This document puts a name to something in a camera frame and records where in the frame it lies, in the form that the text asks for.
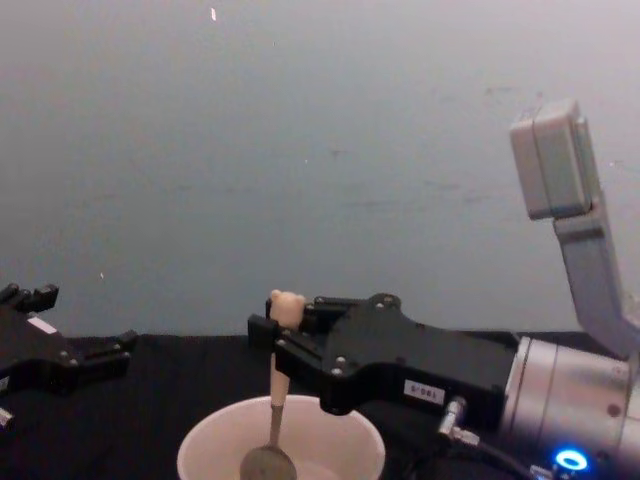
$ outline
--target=black table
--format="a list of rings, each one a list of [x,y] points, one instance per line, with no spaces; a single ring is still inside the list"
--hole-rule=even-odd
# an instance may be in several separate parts
[[[584,334],[535,336],[598,350]],[[268,353],[249,349],[246,337],[143,335],[123,379],[87,386],[69,397],[21,392],[2,399],[16,423],[13,431],[0,433],[0,478],[176,480],[178,448],[189,430],[226,405],[267,395],[268,369]],[[308,393],[295,383],[292,392]],[[397,480],[414,455],[433,445],[435,418],[381,403],[360,412],[384,438],[383,480]],[[418,478],[512,477],[485,465],[443,460],[436,471],[423,471]]]

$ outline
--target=blue ring light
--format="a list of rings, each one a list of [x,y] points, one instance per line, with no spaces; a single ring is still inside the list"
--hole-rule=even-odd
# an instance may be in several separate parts
[[[589,466],[587,457],[577,450],[562,450],[556,455],[556,463],[574,472],[586,470]]]

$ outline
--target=label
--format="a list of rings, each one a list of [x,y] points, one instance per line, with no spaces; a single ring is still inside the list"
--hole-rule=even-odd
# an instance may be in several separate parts
[[[41,318],[31,317],[27,321],[31,325],[33,325],[34,327],[38,327],[40,330],[42,330],[44,333],[46,333],[48,335],[51,335],[52,333],[56,333],[57,332],[57,330],[55,328],[53,328],[51,325],[49,325],[47,322],[45,322]]]
[[[444,405],[445,391],[440,388],[425,385],[423,383],[414,382],[412,380],[405,380],[404,394],[408,395],[409,397],[435,403],[436,405]]]

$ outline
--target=white wall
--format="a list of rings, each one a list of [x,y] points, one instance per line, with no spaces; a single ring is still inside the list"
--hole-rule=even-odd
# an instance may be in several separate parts
[[[2,6],[0,280],[61,285],[66,333],[243,332],[272,288],[575,328],[508,140],[569,96],[640,291],[638,2]]]

